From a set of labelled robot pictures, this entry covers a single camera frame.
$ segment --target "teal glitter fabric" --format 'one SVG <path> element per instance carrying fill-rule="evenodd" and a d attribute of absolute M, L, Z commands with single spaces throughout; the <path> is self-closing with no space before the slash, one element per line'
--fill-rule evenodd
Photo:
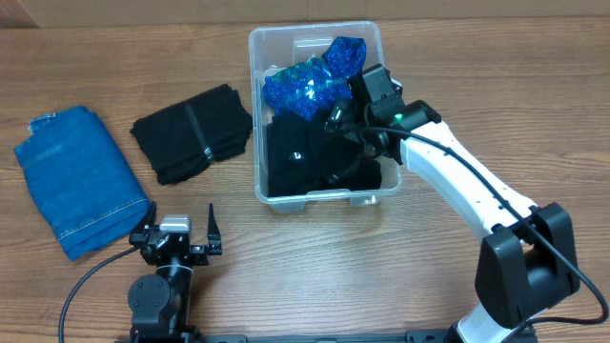
<path fill-rule="evenodd" d="M 265 78 L 263 94 L 275 114 L 292 111 L 311 120 L 330 110 L 338 99 L 351 99 L 347 80 L 362 71 L 366 43 L 362 38 L 337 37 L 322 58 L 312 58 Z"/>

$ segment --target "cable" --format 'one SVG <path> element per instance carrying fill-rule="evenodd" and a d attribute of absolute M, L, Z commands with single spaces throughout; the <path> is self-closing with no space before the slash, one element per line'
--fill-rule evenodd
<path fill-rule="evenodd" d="M 520 327 L 515 330 L 515 333 L 523 330 L 525 327 L 529 325 L 534 325 L 538 323 L 547 323 L 547 322 L 557 322 L 557 323 L 569 323 L 569 324 L 581 324 L 581 325 L 596 325 L 601 324 L 606 319 L 608 319 L 608 303 L 606 299 L 603 297 L 603 294 L 596 287 L 596 285 L 583 273 L 581 272 L 572 262 L 570 262 L 561 252 L 559 252 L 549 241 L 547 241 L 542 234 L 540 234 L 534 227 L 527 221 L 523 216 L 521 216 L 512 206 L 511 204 L 504 199 L 504 197 L 494 189 L 494 187 L 485 179 L 485 177 L 471 165 L 468 161 L 466 161 L 463 157 L 457 154 L 453 149 L 449 147 L 445 147 L 444 145 L 434 141 L 430 138 L 424 137 L 422 135 L 411 133 L 407 131 L 395 130 L 395 129 L 387 129 L 381 127 L 367 127 L 364 128 L 365 131 L 385 131 L 388 133 L 400 134 L 405 137 L 415 138 L 419 141 L 427 143 L 441 151 L 453 156 L 459 163 L 461 163 L 466 169 L 468 169 L 482 184 L 489 190 L 489 192 L 498 200 L 500 205 L 502 205 L 509 213 L 511 213 L 517 221 L 523 225 L 527 230 L 534 235 L 534 237 L 538 240 L 540 244 L 544 246 L 549 252 L 551 252 L 557 259 L 559 259 L 563 264 L 565 264 L 570 271 L 577 275 L 577 277 L 582 281 L 582 283 L 591 291 L 591 293 L 598 299 L 601 306 L 601 316 L 598 318 L 591 319 L 579 319 L 579 318 L 569 318 L 569 317 L 542 317 L 542 318 L 534 318 L 526 320 Z"/>
<path fill-rule="evenodd" d="M 133 247 L 129 250 L 116 254 L 115 256 L 113 256 L 113 257 L 107 259 L 106 261 L 98 264 L 97 266 L 93 267 L 89 272 L 87 272 L 85 274 L 85 276 L 83 276 L 80 279 L 80 281 L 78 281 L 76 286 L 74 286 L 74 288 L 72 289 L 72 292 L 70 292 L 70 295 L 68 295 L 68 298 L 66 299 L 66 303 L 64 303 L 64 308 L 61 310 L 61 315 L 59 315 L 59 328 L 57 330 L 57 337 L 59 338 L 59 343 L 64 343 L 64 322 L 66 321 L 66 314 L 68 314 L 68 306 L 72 302 L 72 299 L 76 295 L 76 292 L 78 292 L 78 289 L 80 289 L 80 287 L 83 286 L 83 284 L 85 283 L 85 281 L 87 281 L 87 279 L 89 279 L 93 274 L 95 274 L 95 272 L 99 271 L 104 266 L 108 265 L 109 263 L 111 263 L 113 261 L 116 261 L 117 259 L 119 259 L 123 256 L 127 256 L 128 254 L 130 254 L 132 252 L 136 252 L 139 249 L 140 249 L 139 247 Z"/>

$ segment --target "folded blue denim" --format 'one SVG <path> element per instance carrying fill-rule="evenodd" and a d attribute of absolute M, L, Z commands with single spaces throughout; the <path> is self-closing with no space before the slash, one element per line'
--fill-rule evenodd
<path fill-rule="evenodd" d="M 70 260 L 127 234 L 149 200 L 97 114 L 83 106 L 30 121 L 15 148 L 31 197 Z"/>

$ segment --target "clear plastic container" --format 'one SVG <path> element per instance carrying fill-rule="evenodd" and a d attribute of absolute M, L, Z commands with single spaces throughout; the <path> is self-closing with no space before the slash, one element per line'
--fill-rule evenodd
<path fill-rule="evenodd" d="M 287 67 L 321 57 L 338 36 L 364 38 L 367 56 L 364 68 L 383 64 L 379 28 L 373 22 L 314 24 L 292 27 L 258 28 L 250 33 L 250 71 L 252 81 L 254 124 L 254 191 L 256 197 L 278 212 L 301 211 L 308 201 L 350 199 L 352 206 L 377 204 L 383 197 L 394 195 L 402 185 L 399 165 L 390 158 L 379 157 L 381 188 L 370 191 L 327 190 L 305 195 L 269 197 L 267 188 L 266 126 L 274 116 L 263 97 L 265 76 Z"/>

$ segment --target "black fabric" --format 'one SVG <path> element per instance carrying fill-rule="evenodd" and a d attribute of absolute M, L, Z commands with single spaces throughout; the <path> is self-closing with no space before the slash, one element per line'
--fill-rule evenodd
<path fill-rule="evenodd" d="M 196 120 L 189 117 L 187 105 Z M 238 92 L 222 85 L 136 120 L 131 133 L 151 161 L 157 181 L 167 185 L 210 167 L 206 146 L 213 162 L 243 153 L 251 130 L 252 117 Z"/>
<path fill-rule="evenodd" d="M 379 163 L 363 161 L 360 144 L 329 136 L 324 130 L 328 114 L 319 112 L 308 122 L 295 113 L 282 112 L 267 125 L 268 196 L 379 189 Z"/>

